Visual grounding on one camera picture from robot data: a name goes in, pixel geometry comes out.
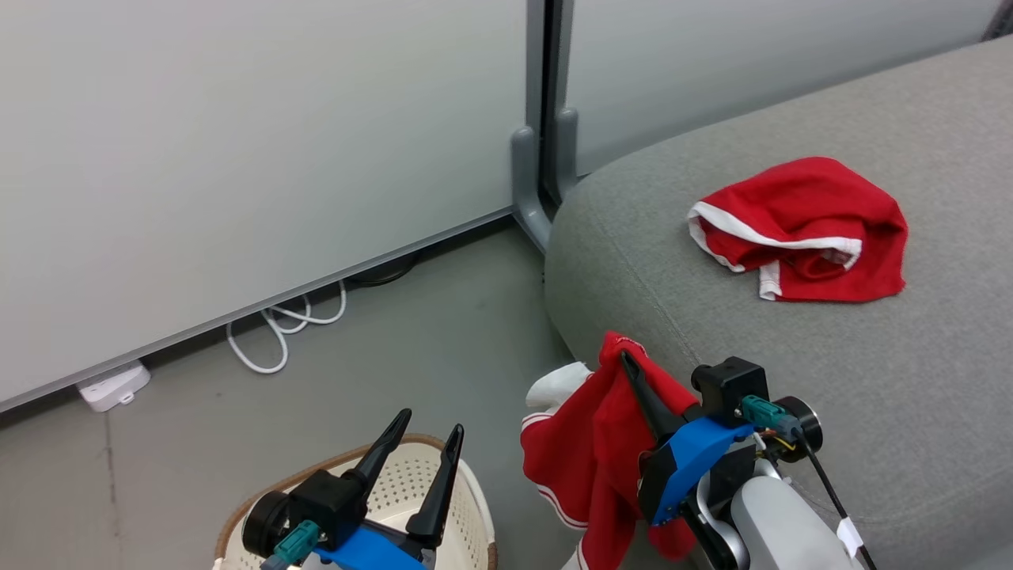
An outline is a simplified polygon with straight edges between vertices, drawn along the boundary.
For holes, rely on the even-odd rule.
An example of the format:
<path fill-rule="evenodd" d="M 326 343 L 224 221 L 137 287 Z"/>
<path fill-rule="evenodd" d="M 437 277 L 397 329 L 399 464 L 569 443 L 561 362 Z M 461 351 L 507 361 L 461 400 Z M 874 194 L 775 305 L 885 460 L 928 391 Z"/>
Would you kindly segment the grey partition foot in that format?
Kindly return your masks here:
<path fill-rule="evenodd" d="M 579 183 L 578 174 L 579 113 L 562 108 L 555 119 L 554 178 L 557 203 L 562 203 Z"/>
<path fill-rule="evenodd" d="M 525 125 L 510 137 L 511 213 L 540 253 L 546 252 L 552 221 L 539 196 L 537 137 Z"/>

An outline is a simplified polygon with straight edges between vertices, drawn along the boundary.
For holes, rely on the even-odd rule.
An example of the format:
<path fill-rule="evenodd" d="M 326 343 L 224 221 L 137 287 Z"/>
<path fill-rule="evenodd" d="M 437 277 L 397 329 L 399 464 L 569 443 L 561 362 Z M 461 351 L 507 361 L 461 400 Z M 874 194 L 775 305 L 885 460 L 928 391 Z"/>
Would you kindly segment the red garment wide white band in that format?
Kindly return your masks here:
<path fill-rule="evenodd" d="M 865 303 L 899 295 L 909 227 L 897 199 L 832 158 L 801 158 L 691 206 L 699 249 L 757 273 L 768 302 Z"/>

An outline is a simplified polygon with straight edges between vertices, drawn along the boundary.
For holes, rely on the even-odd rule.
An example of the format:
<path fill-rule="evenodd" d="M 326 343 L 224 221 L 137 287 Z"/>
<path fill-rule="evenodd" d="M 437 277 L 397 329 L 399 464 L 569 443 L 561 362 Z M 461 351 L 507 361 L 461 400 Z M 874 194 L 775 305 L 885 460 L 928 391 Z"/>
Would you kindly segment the white power strip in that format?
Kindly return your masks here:
<path fill-rule="evenodd" d="M 149 369 L 135 360 L 81 380 L 75 387 L 92 411 L 107 412 L 116 405 L 129 405 L 150 379 Z"/>

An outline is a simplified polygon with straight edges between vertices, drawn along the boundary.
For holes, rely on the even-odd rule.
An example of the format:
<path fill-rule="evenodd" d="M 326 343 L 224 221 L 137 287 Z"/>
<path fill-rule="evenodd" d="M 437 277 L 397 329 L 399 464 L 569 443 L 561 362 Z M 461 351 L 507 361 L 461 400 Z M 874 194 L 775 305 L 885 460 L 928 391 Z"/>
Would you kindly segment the grey fabric sofa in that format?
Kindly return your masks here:
<path fill-rule="evenodd" d="M 767 302 L 692 241 L 709 192 L 832 158 L 897 199 L 905 289 Z M 681 382 L 734 355 L 819 413 L 822 465 L 879 570 L 1013 570 L 1013 35 L 702 127 L 599 169 L 558 210 L 548 313 Z"/>

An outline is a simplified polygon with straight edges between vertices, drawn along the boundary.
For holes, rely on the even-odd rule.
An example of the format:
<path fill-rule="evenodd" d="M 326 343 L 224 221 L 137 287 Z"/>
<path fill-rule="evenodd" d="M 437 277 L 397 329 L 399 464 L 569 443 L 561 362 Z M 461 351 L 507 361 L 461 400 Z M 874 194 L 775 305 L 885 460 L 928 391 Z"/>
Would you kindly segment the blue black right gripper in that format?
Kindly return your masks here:
<path fill-rule="evenodd" d="M 647 372 L 633 354 L 623 350 L 620 361 L 655 440 L 654 447 L 638 461 L 638 506 L 651 526 L 665 526 L 677 517 L 680 502 L 732 443 L 748 439 L 757 429 L 752 424 L 727 427 L 702 417 L 698 401 L 683 414 L 674 414 L 649 385 Z"/>

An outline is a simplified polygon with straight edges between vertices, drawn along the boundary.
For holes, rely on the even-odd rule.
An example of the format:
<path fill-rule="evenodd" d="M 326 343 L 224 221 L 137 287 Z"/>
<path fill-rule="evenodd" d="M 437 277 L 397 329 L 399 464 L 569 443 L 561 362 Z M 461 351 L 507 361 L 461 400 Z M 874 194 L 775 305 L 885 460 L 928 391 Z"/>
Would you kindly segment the large white partition panel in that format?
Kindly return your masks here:
<path fill-rule="evenodd" d="M 538 0 L 0 0 L 0 411 L 509 213 Z"/>

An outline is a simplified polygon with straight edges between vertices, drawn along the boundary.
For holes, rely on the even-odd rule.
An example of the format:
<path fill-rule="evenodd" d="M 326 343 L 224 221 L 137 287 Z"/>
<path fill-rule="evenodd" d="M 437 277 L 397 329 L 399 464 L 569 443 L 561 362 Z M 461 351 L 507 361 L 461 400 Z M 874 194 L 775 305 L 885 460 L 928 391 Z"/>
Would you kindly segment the narrow white partition panel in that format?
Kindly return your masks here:
<path fill-rule="evenodd" d="M 674 135 L 983 40 L 1006 0 L 560 0 L 578 174 Z"/>

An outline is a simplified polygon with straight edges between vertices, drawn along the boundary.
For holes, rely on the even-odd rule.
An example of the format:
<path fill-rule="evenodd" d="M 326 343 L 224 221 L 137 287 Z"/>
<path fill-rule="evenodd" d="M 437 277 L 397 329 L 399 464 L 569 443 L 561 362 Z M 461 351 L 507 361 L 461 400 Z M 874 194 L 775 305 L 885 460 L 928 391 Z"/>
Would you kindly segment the white woven-rim laundry basket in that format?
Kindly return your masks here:
<path fill-rule="evenodd" d="M 405 530 L 410 516 L 423 505 L 423 494 L 438 470 L 444 443 L 433 436 L 408 433 L 385 462 L 366 503 L 366 519 Z M 267 491 L 246 500 L 227 520 L 214 546 L 212 570 L 260 570 L 263 558 L 241 544 L 241 531 L 256 501 Z M 435 570 L 497 570 L 495 526 L 474 473 L 458 462 L 451 505 L 442 544 L 435 551 Z"/>

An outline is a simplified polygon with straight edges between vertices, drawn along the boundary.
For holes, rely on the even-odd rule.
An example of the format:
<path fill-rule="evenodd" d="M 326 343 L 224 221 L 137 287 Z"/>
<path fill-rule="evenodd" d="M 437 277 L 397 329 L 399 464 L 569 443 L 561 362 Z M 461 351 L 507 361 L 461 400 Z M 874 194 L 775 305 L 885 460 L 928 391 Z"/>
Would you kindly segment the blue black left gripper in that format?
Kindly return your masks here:
<path fill-rule="evenodd" d="M 373 489 L 387 458 L 401 444 L 411 418 L 412 410 L 398 412 L 357 465 L 344 473 L 344 480 L 359 489 Z M 426 498 L 408 520 L 406 533 L 387 526 L 360 526 L 337 549 L 316 547 L 320 562 L 340 570 L 433 570 L 431 549 L 442 544 L 464 438 L 464 426 L 453 426 Z"/>

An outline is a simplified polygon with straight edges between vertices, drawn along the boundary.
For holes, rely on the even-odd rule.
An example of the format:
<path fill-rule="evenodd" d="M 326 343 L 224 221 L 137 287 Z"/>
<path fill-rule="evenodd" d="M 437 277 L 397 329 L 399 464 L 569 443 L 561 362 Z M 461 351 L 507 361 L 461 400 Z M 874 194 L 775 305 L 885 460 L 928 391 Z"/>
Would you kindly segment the red garment thin white stripes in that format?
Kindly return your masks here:
<path fill-rule="evenodd" d="M 651 434 L 621 365 L 628 352 L 672 412 L 697 398 L 647 356 L 640 343 L 607 332 L 590 370 L 573 362 L 529 388 L 522 419 L 522 472 L 553 506 L 562 523 L 582 531 L 562 570 L 620 570 L 643 520 L 637 502 L 639 461 Z"/>

